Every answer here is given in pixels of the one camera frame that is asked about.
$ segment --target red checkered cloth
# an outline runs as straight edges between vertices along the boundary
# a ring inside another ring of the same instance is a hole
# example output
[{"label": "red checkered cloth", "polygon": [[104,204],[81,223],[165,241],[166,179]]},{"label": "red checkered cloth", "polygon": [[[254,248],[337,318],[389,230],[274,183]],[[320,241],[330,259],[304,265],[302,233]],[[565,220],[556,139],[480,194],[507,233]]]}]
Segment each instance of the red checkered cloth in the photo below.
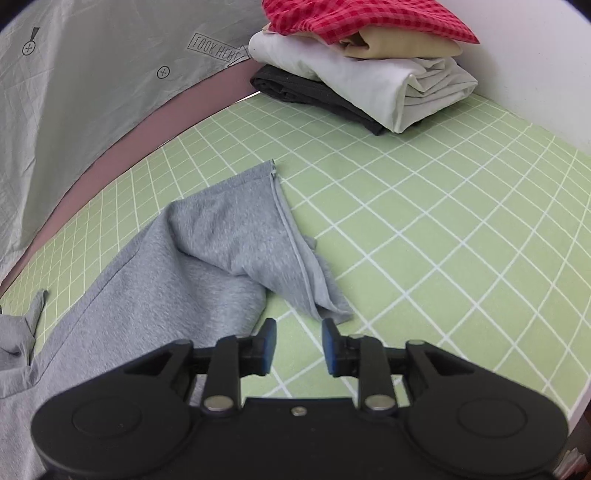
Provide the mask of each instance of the red checkered cloth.
[{"label": "red checkered cloth", "polygon": [[429,32],[468,43],[478,39],[458,17],[435,0],[262,0],[270,31],[281,35],[314,32],[336,43],[366,25]]}]

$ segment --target gray cloth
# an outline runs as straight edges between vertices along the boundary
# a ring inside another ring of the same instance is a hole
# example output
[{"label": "gray cloth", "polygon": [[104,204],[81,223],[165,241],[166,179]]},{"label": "gray cloth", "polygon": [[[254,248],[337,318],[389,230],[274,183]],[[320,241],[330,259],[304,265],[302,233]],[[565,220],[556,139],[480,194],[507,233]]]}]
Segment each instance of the gray cloth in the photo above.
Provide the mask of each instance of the gray cloth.
[{"label": "gray cloth", "polygon": [[103,152],[267,21],[261,0],[30,2],[0,32],[0,281]]},{"label": "gray cloth", "polygon": [[51,396],[178,338],[248,335],[265,289],[321,319],[350,316],[297,230],[272,162],[168,205],[62,318],[30,367],[0,371],[0,476],[33,479],[33,413]]},{"label": "gray cloth", "polygon": [[0,314],[0,369],[26,367],[35,345],[35,328],[45,305],[45,290],[39,290],[29,311],[21,317]]}]

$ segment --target black folded cloth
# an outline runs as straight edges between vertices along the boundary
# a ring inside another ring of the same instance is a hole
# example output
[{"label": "black folded cloth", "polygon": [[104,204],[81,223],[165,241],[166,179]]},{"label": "black folded cloth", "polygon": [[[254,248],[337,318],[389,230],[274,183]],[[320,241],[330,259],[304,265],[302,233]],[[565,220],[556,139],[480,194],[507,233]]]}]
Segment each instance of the black folded cloth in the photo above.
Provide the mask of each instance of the black folded cloth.
[{"label": "black folded cloth", "polygon": [[386,130],[383,125],[324,83],[298,77],[272,65],[265,65],[258,70],[251,78],[251,85],[282,102],[318,106],[347,120],[360,123],[374,135],[379,135]]}]

